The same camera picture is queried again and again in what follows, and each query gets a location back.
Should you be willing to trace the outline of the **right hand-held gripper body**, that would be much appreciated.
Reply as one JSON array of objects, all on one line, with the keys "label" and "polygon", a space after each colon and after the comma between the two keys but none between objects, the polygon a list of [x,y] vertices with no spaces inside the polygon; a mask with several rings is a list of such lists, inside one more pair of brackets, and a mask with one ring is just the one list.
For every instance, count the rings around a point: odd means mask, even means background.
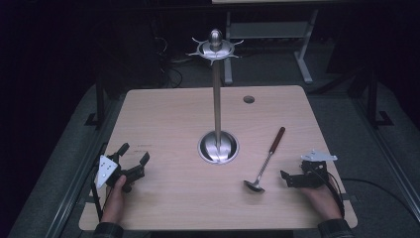
[{"label": "right hand-held gripper body", "polygon": [[284,173],[284,180],[288,187],[318,188],[329,180],[328,162],[337,161],[338,158],[328,153],[312,150],[301,156],[301,175]]}]

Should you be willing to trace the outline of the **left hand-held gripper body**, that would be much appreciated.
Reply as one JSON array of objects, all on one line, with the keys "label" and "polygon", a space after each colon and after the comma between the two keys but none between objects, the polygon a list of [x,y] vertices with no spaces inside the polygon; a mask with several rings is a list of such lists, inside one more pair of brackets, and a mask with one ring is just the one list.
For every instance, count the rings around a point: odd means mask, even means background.
[{"label": "left hand-held gripper body", "polygon": [[101,156],[97,173],[96,188],[101,188],[104,184],[113,187],[120,176],[125,176],[126,181],[122,191],[128,193],[132,190],[132,183],[145,176],[145,158],[141,158],[139,163],[128,170],[122,170],[119,164],[120,153],[112,156]]}]

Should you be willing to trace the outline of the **metal ladle with brown handle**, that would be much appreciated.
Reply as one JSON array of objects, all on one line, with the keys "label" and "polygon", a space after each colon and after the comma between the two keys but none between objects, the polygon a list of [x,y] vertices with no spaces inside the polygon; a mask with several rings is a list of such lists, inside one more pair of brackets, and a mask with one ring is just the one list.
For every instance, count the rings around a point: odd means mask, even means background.
[{"label": "metal ladle with brown handle", "polygon": [[262,176],[263,176],[263,172],[265,171],[265,169],[266,169],[266,167],[267,167],[267,165],[270,161],[271,156],[275,153],[275,151],[276,151],[276,149],[277,149],[277,147],[278,147],[278,145],[279,145],[279,143],[280,143],[280,141],[281,141],[281,139],[284,135],[284,132],[285,132],[284,127],[281,127],[278,130],[278,132],[276,134],[276,137],[275,137],[273,143],[271,144],[271,146],[268,150],[267,157],[266,157],[264,163],[262,164],[262,168],[260,169],[260,171],[257,175],[257,178],[254,181],[248,181],[248,180],[244,181],[244,185],[248,189],[250,189],[251,191],[253,191],[253,192],[264,192],[264,189],[260,186],[260,182],[261,182],[261,179],[262,179]]}]

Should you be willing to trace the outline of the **steel utensil stand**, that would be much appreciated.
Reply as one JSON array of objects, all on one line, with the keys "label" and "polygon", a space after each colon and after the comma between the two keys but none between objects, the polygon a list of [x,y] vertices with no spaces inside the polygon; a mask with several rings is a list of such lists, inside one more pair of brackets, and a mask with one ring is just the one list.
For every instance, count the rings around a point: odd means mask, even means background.
[{"label": "steel utensil stand", "polygon": [[198,41],[193,56],[210,61],[212,68],[214,130],[203,135],[198,141],[197,150],[200,158],[211,165],[225,165],[232,162],[239,154],[238,139],[229,131],[222,129],[222,64],[234,56],[235,44],[224,39],[218,29],[213,29],[208,39]]}]

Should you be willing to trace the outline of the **person's left hand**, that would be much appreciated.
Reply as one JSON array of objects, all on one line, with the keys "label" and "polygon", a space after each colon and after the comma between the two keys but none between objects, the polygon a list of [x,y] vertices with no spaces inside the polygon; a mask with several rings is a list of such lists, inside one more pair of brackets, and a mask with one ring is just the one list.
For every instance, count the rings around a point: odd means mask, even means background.
[{"label": "person's left hand", "polygon": [[123,185],[126,182],[125,176],[120,176],[110,191],[105,204],[101,222],[119,224],[124,213],[124,192]]}]

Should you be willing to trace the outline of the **person's right hand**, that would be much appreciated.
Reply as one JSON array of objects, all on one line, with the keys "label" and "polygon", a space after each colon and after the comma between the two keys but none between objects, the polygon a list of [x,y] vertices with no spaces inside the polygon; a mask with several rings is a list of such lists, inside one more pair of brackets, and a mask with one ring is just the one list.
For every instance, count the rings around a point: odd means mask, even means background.
[{"label": "person's right hand", "polygon": [[302,187],[300,191],[309,199],[312,207],[323,221],[342,218],[334,194],[325,184],[317,188]]}]

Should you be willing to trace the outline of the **black metal stand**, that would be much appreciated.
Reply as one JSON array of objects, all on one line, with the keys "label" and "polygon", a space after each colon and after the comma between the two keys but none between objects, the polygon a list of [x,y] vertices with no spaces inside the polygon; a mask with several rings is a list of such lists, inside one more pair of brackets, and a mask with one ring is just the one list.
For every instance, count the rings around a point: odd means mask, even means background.
[{"label": "black metal stand", "polygon": [[112,101],[109,99],[101,79],[98,79],[95,84],[95,104],[95,112],[88,115],[84,125],[94,126],[96,130],[100,130],[110,119],[113,110]]},{"label": "black metal stand", "polygon": [[360,99],[364,93],[366,99],[366,117],[370,125],[377,129],[379,126],[393,126],[393,122],[385,111],[377,110],[378,79],[370,67],[356,69],[354,81],[348,89],[351,98]]}]

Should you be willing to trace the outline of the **white metal desk frame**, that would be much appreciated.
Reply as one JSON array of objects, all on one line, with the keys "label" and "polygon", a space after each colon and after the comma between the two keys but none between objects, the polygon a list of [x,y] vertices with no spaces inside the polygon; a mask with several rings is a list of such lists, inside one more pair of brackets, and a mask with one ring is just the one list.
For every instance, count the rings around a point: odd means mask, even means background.
[{"label": "white metal desk frame", "polygon": [[318,10],[292,10],[285,13],[266,11],[248,13],[228,11],[226,14],[226,38],[232,41],[243,40],[254,51],[291,48],[300,75],[306,84],[313,82],[305,62]]}]

